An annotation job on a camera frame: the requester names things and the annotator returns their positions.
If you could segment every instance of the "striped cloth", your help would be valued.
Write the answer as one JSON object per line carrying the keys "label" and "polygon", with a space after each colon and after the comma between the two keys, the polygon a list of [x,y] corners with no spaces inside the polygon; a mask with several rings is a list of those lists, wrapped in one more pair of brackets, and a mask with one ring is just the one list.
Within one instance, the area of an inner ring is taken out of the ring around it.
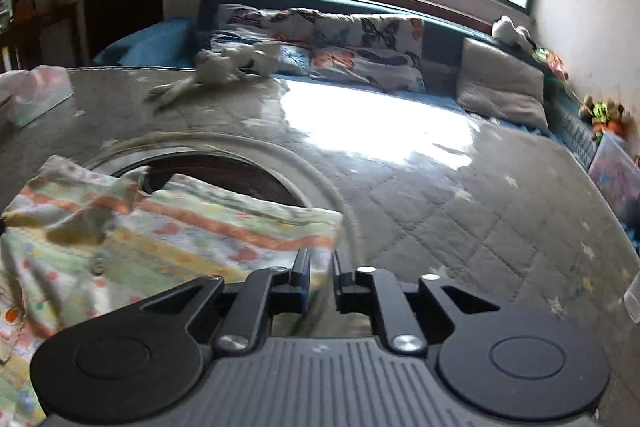
{"label": "striped cloth", "polygon": [[255,200],[176,174],[140,192],[146,168],[112,178],[52,156],[7,207],[0,236],[0,427],[44,418],[28,376],[35,349],[62,328],[201,275],[227,282],[330,265],[342,216]]}

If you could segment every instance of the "white stuffed toy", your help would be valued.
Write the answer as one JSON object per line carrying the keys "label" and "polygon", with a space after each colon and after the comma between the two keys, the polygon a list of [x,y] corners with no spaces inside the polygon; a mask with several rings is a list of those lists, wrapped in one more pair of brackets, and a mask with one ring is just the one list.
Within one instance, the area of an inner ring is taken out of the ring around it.
{"label": "white stuffed toy", "polygon": [[491,36],[507,46],[519,46],[529,55],[537,48],[536,43],[531,40],[529,30],[524,26],[516,28],[513,21],[506,15],[494,23],[491,28]]}
{"label": "white stuffed toy", "polygon": [[[195,58],[194,76],[154,87],[149,91],[148,97],[159,96],[157,108],[161,108],[174,102],[196,84],[223,86],[238,80],[267,77],[278,70],[279,55],[279,42],[261,42],[254,45],[234,43],[217,51],[200,50]],[[258,75],[239,70],[250,64]]]}

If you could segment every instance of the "beige cushion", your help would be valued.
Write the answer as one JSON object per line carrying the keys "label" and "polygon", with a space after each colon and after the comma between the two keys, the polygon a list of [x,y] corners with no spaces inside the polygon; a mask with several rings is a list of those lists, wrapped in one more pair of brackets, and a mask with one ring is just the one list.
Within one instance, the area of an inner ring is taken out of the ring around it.
{"label": "beige cushion", "polygon": [[483,116],[548,131],[542,107],[544,75],[484,42],[465,39],[458,73],[458,104]]}

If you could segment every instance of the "sofa backrest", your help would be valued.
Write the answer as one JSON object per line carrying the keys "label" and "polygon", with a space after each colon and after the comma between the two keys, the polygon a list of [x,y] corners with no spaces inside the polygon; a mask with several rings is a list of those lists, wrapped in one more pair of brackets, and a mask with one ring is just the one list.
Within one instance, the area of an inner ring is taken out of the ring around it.
{"label": "sofa backrest", "polygon": [[424,60],[444,64],[451,68],[458,68],[462,60],[462,44],[465,38],[472,38],[495,46],[519,58],[527,64],[538,68],[545,73],[545,75],[551,74],[544,64],[540,64],[527,54],[501,44],[491,36],[482,32],[420,12],[362,0],[200,0],[200,10],[196,24],[197,32],[206,34],[216,29],[216,13],[218,12],[218,6],[220,4],[243,4],[259,9],[271,8],[276,10],[309,8],[324,13],[339,13],[344,15],[374,13],[415,15],[424,20],[422,46],[422,58]]}

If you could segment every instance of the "circular cover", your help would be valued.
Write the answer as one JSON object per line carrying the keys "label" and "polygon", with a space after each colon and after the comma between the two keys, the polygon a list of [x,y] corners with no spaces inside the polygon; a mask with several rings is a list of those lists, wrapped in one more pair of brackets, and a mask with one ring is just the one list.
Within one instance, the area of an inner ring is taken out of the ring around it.
{"label": "circular cover", "polygon": [[61,331],[36,351],[30,371],[47,413],[112,425],[142,420],[180,400],[203,368],[184,325],[143,313],[117,323],[105,315]]}
{"label": "circular cover", "polygon": [[438,371],[465,402],[516,421],[551,422],[594,407],[609,363],[589,335],[552,315],[514,307],[467,315],[438,355]]}
{"label": "circular cover", "polygon": [[142,160],[114,176],[149,165],[143,189],[149,194],[159,190],[171,176],[179,172],[216,187],[225,188],[264,201],[303,206],[291,192],[266,170],[238,158],[201,152],[178,152]]}

